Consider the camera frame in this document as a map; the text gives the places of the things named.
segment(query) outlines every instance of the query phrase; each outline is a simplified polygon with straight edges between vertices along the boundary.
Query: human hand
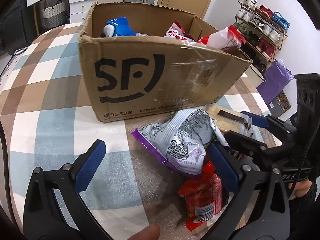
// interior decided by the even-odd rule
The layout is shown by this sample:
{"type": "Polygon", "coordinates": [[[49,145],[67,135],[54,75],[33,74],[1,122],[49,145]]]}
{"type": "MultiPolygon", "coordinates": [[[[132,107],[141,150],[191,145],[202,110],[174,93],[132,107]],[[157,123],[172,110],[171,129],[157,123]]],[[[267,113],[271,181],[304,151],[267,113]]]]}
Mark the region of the human hand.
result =
{"type": "Polygon", "coordinates": [[[131,236],[128,240],[158,240],[159,236],[160,227],[157,225],[150,225],[131,236]]]}
{"type": "MultiPolygon", "coordinates": [[[[291,197],[292,199],[295,199],[297,197],[303,197],[305,194],[308,193],[308,191],[310,190],[312,185],[312,181],[309,181],[308,178],[305,178],[304,181],[300,181],[297,182],[296,186],[294,187],[294,189],[296,190],[296,192],[294,193],[294,195],[291,197]]],[[[290,183],[288,185],[289,189],[291,189],[292,187],[292,183],[290,183]]]]}

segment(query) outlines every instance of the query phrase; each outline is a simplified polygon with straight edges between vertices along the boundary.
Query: screw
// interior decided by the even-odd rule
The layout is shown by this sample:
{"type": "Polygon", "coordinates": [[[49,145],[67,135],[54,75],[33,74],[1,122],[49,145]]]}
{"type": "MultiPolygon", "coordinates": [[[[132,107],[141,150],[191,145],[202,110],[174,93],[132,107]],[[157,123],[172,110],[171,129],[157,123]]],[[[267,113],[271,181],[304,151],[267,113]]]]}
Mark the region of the screw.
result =
{"type": "Polygon", "coordinates": [[[34,170],[33,170],[33,173],[39,173],[41,171],[41,168],[40,167],[36,167],[34,170]]]}
{"type": "Polygon", "coordinates": [[[243,165],[243,166],[242,166],[242,169],[243,169],[244,171],[251,171],[251,167],[250,167],[248,164],[243,165]]]}
{"type": "Polygon", "coordinates": [[[273,169],[273,172],[274,172],[275,174],[280,174],[280,170],[279,170],[278,168],[274,168],[274,169],[273,169]]]}
{"type": "Polygon", "coordinates": [[[71,169],[71,164],[67,163],[67,164],[63,165],[63,166],[62,166],[62,169],[63,169],[64,171],[70,170],[70,169],[71,169]]]}

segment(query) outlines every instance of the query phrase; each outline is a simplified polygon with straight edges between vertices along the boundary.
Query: plaid bedsheet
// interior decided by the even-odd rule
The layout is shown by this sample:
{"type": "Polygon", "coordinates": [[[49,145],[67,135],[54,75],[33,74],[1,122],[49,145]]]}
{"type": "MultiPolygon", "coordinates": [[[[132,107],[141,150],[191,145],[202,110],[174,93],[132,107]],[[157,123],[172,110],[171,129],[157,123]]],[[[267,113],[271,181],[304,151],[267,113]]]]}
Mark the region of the plaid bedsheet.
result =
{"type": "MultiPolygon", "coordinates": [[[[82,26],[64,25],[38,37],[18,56],[0,85],[0,115],[10,154],[12,203],[20,228],[29,179],[37,166],[59,169],[84,153],[96,139],[107,154],[88,189],[80,195],[103,228],[127,239],[149,224],[161,226],[161,239],[199,239],[214,220],[193,232],[184,224],[184,199],[177,195],[184,178],[161,166],[131,133],[139,126],[166,121],[170,113],[101,123],[91,108],[78,58],[82,26]]],[[[243,75],[220,105],[267,114],[260,94],[243,75]]],[[[270,134],[255,128],[255,137],[270,147],[270,134]]],[[[3,178],[0,200],[6,206],[3,178]]],[[[59,191],[57,199],[68,223],[76,228],[59,191]]]]}

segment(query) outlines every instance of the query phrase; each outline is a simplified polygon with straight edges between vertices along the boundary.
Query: red shoe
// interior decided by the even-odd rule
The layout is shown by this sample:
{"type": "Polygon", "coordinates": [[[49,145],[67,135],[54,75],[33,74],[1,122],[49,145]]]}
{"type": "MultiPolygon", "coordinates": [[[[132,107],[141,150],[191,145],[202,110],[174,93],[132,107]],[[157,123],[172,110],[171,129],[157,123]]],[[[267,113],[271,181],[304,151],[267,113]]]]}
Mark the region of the red shoe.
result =
{"type": "Polygon", "coordinates": [[[261,5],[260,9],[262,11],[262,14],[266,17],[271,18],[273,16],[273,12],[269,8],[266,8],[263,5],[261,5]]]}
{"type": "Polygon", "coordinates": [[[264,39],[260,39],[258,42],[258,45],[256,46],[257,50],[260,52],[263,52],[265,49],[265,40],[264,39]]]}
{"type": "Polygon", "coordinates": [[[273,56],[273,54],[275,53],[275,48],[267,41],[264,40],[264,50],[262,52],[262,54],[266,57],[266,58],[271,58],[273,56]]]}

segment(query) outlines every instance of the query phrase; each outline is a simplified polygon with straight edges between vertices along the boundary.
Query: sf logo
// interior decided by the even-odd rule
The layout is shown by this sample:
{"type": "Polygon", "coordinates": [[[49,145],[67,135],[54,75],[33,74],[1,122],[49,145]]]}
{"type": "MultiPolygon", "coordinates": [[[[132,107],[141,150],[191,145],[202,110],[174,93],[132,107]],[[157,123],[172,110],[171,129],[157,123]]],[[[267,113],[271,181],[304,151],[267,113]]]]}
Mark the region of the sf logo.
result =
{"type": "MultiPolygon", "coordinates": [[[[156,86],[158,81],[160,80],[162,73],[163,73],[164,65],[165,65],[165,56],[164,55],[154,54],[153,58],[155,61],[155,69],[154,69],[153,75],[152,75],[149,83],[144,88],[144,91],[146,92],[146,94],[149,93],[156,86]]],[[[122,61],[122,69],[121,69],[120,89],[121,90],[128,90],[129,81],[131,78],[141,78],[143,76],[143,73],[141,71],[137,71],[137,72],[133,73],[131,76],[130,69],[131,69],[132,65],[144,65],[144,66],[148,67],[149,63],[150,63],[149,59],[141,58],[141,57],[129,58],[129,59],[123,60],[122,61]]],[[[94,64],[96,77],[104,78],[104,79],[108,80],[108,82],[109,82],[109,85],[107,85],[107,86],[103,86],[103,87],[98,86],[98,91],[103,92],[106,90],[108,90],[108,91],[113,90],[117,86],[118,80],[114,76],[100,70],[102,65],[107,65],[107,66],[111,66],[111,67],[115,68],[116,61],[113,59],[102,58],[101,60],[97,61],[94,64]]],[[[135,93],[135,94],[132,94],[129,96],[119,97],[119,98],[100,97],[100,102],[102,102],[102,103],[126,102],[126,101],[130,101],[133,99],[143,97],[146,94],[139,92],[139,93],[135,93]]]]}

